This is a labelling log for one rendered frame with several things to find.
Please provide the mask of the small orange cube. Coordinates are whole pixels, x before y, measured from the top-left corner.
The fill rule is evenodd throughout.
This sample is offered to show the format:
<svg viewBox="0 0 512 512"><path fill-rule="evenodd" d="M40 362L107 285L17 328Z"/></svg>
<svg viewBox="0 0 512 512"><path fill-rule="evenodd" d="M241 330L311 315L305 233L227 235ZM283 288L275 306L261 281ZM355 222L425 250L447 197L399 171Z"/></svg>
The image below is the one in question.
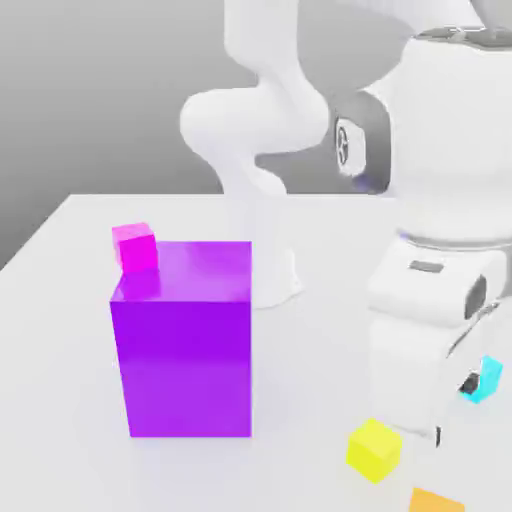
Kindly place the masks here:
<svg viewBox="0 0 512 512"><path fill-rule="evenodd" d="M408 512L465 512L465 505L436 493L414 488Z"/></svg>

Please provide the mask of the small cyan cube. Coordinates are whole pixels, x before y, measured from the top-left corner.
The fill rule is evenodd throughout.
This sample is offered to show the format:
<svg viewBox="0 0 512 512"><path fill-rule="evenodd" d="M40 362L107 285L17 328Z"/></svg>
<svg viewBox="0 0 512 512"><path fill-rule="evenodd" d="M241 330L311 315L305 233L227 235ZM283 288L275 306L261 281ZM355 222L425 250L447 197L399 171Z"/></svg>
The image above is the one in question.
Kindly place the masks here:
<svg viewBox="0 0 512 512"><path fill-rule="evenodd" d="M501 378L503 364L498 360L485 355L481 360L481 365L477 372L480 375L479 387L472 395L460 393L468 400L479 404L497 391Z"/></svg>

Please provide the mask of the small yellow cube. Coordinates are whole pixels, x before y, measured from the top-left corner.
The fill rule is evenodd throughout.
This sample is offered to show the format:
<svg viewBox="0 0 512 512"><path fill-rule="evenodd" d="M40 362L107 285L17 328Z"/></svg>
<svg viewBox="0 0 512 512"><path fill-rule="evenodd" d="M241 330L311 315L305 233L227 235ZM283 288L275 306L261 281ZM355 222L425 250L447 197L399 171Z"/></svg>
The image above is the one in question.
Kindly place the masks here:
<svg viewBox="0 0 512 512"><path fill-rule="evenodd" d="M369 418L349 436L346 463L377 484L397 467L401 450L401 435L375 418Z"/></svg>

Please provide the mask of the large purple box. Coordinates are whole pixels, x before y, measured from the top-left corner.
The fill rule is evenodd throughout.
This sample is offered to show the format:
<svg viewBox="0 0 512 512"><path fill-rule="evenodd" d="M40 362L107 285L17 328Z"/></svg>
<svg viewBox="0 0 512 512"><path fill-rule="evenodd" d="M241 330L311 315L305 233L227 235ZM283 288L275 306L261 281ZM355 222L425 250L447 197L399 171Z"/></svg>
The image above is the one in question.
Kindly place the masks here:
<svg viewBox="0 0 512 512"><path fill-rule="evenodd" d="M133 438L252 434L248 241L160 241L110 299Z"/></svg>

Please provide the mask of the small magenta cube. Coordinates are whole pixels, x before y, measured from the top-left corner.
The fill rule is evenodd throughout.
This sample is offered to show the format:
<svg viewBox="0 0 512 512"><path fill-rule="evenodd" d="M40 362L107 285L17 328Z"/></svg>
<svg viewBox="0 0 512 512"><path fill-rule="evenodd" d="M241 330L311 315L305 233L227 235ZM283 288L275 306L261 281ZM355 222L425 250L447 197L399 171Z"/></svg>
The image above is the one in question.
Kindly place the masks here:
<svg viewBox="0 0 512 512"><path fill-rule="evenodd" d="M112 241L115 258L123 274L158 268L156 239L147 223L113 227Z"/></svg>

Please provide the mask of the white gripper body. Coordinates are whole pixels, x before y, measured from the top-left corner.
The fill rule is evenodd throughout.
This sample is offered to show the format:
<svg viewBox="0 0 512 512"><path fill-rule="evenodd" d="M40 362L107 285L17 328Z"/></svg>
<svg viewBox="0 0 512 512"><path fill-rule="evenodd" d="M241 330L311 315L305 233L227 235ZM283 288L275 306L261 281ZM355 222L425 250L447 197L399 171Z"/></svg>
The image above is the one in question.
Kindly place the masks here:
<svg viewBox="0 0 512 512"><path fill-rule="evenodd" d="M456 328L375 314L369 327L373 415L434 440L451 402L490 348L512 334L512 300L484 307Z"/></svg>

